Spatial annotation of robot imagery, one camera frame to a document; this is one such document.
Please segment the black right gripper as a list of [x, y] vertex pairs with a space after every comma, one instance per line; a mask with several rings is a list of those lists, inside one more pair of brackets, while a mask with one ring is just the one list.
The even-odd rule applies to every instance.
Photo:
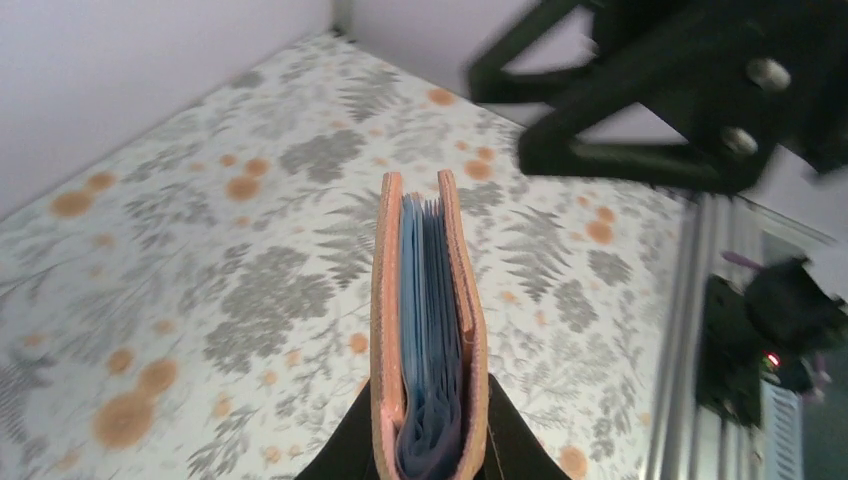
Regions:
[[[780, 146], [818, 176], [846, 168], [845, 2], [634, 2], [632, 37], [593, 70], [593, 87], [558, 96], [519, 136], [522, 173], [735, 195]], [[577, 137], [637, 102], [682, 142]]]

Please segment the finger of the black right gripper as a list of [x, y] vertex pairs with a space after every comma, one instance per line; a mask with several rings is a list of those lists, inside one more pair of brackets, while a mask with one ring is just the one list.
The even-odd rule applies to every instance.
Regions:
[[[575, 9], [592, 12], [592, 56], [580, 64], [539, 71], [508, 66], [538, 43]], [[467, 69], [470, 100], [478, 104], [551, 105], [554, 97], [599, 67], [609, 53], [632, 37], [634, 1], [537, 1], [477, 54]]]

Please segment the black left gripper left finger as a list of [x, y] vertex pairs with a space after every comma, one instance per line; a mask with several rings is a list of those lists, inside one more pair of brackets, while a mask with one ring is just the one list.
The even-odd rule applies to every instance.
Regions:
[[378, 480], [372, 443], [370, 381], [315, 458], [295, 480]]

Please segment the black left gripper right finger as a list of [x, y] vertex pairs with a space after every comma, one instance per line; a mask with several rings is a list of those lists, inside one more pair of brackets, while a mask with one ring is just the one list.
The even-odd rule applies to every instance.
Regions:
[[488, 376], [489, 407], [485, 480], [570, 480], [542, 447], [493, 374]]

